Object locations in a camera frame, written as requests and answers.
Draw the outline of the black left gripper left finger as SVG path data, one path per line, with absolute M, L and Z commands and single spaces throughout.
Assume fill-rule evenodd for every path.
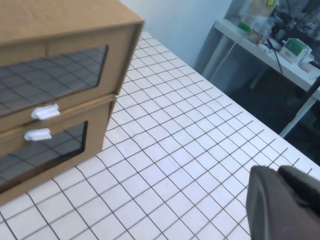
M 318 240 L 320 208 L 310 208 L 278 173 L 250 169 L 246 214 L 253 240 Z

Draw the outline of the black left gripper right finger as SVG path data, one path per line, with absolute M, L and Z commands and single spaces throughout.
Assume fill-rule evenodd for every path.
M 310 208 L 320 207 L 320 181 L 318 179 L 289 165 L 280 166 L 278 173 L 294 192 L 309 204 Z

